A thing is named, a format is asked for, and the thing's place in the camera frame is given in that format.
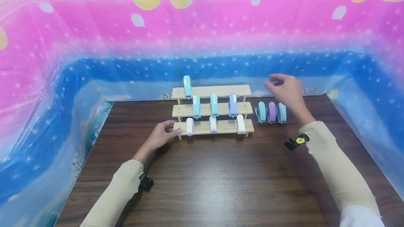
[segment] wooden plank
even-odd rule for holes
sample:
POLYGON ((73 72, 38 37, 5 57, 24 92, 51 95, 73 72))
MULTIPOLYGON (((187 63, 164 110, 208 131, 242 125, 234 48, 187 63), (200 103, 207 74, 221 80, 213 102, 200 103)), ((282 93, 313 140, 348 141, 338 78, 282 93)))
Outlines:
MULTIPOLYGON (((228 103, 218 103, 217 110, 219 116, 229 114, 228 103)), ((237 114, 252 114, 253 108, 250 102, 237 102, 237 114)), ((173 118, 192 117, 194 109, 192 104, 176 104, 173 106, 173 118)), ((210 103, 201 103, 201 116, 210 116, 210 103)))
MULTIPOLYGON (((244 85, 223 85, 223 86, 202 86, 192 87, 192 95, 198 94, 200 98, 210 98, 210 94, 215 93, 218 98, 229 97, 230 93, 235 93, 237 97, 250 96, 251 89, 248 84, 244 85)), ((173 88, 171 99, 184 99, 184 87, 173 88)))
MULTIPOLYGON (((244 119, 245 131, 254 132, 253 122, 251 119, 244 119)), ((173 130, 178 128, 182 129, 181 136, 187 135, 187 123, 176 122, 174 123, 173 130)), ((217 132, 215 134, 224 133, 237 133, 236 120, 218 120, 216 124, 217 132)), ((194 122, 194 135, 211 134, 209 128, 209 121, 195 121, 194 122)))

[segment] finger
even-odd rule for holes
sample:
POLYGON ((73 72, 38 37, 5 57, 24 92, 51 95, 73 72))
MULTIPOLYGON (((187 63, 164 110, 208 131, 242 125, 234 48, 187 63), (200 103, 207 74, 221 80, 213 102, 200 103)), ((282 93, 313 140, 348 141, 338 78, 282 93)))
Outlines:
POLYGON ((175 137, 175 136, 180 135, 181 133, 182 133, 182 130, 181 130, 181 128, 179 128, 179 129, 176 129, 175 131, 168 132, 168 133, 167 133, 167 136, 168 136, 169 138, 173 138, 173 137, 175 137))
POLYGON ((167 128, 167 127, 169 127, 169 126, 173 126, 174 125, 174 123, 176 122, 176 120, 167 120, 167 121, 163 121, 163 122, 161 122, 160 124, 162 124, 163 126, 164 126, 164 128, 167 128))
POLYGON ((273 94, 275 94, 275 92, 278 89, 276 86, 274 86, 271 82, 268 82, 268 81, 264 82, 264 86, 265 86, 265 88, 267 88, 273 94))
POLYGON ((269 75, 269 80, 271 82, 276 82, 276 81, 286 81, 288 78, 290 78, 292 76, 289 75, 284 75, 284 74, 270 74, 269 75))

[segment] wooden shelf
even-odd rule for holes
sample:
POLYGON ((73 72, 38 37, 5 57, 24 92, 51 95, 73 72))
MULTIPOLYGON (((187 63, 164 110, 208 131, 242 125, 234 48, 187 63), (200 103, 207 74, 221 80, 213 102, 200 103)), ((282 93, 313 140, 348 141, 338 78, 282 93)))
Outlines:
MULTIPOLYGON (((229 115, 229 104, 218 103, 219 116, 229 115)), ((252 114, 253 108, 250 102, 237 102, 237 114, 252 114)), ((192 104, 176 104, 173 107, 173 118, 192 117, 194 109, 192 104)), ((201 103, 201 116, 210 116, 210 103, 201 103)))
MULTIPOLYGON (((200 98, 210 98, 210 94, 212 93, 215 93, 218 98, 228 98, 230 93, 236 94, 237 97, 246 97, 251 95, 251 89, 248 84, 192 87, 191 91, 192 95, 198 94, 200 98)), ((185 99, 184 87, 173 88, 171 99, 185 99)))
MULTIPOLYGON (((250 132, 254 132, 253 122, 251 119, 244 119, 245 124, 245 136, 247 137, 250 132)), ((187 135, 187 123, 186 122, 176 122, 174 123, 173 130, 178 128, 182 129, 182 133, 179 136, 187 135)), ((236 120, 218 120, 216 124, 217 132, 215 134, 225 134, 225 133, 237 133, 236 120)), ((210 133, 209 121, 194 121, 194 135, 204 135, 212 134, 210 133)))

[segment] white polka dot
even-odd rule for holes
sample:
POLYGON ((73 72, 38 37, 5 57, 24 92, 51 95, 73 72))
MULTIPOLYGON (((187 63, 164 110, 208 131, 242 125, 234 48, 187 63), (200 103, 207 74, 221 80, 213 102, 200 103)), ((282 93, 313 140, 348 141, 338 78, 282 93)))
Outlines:
POLYGON ((253 6, 259 5, 260 2, 261 2, 261 0, 251 0, 251 3, 252 3, 253 6))
POLYGON ((53 12, 53 7, 50 4, 48 4, 47 2, 40 3, 39 7, 44 12, 47 12, 47 13, 53 12))
POLYGON ((18 195, 12 195, 12 196, 10 196, 10 198, 8 199, 8 201, 12 201, 12 200, 16 199, 17 197, 18 197, 18 195))
POLYGON ((333 20, 342 20, 342 17, 346 14, 345 6, 338 6, 332 13, 333 20))
POLYGON ((140 16, 140 14, 133 13, 130 15, 130 19, 133 22, 133 25, 138 27, 144 27, 144 19, 140 16))

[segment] right hand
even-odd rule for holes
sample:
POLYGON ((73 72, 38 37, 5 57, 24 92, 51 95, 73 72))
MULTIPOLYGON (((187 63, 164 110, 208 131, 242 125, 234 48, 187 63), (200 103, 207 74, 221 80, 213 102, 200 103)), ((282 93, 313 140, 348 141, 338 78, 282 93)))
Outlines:
POLYGON ((271 74, 264 86, 274 94, 274 97, 292 112, 306 108, 301 91, 302 84, 294 76, 271 74))

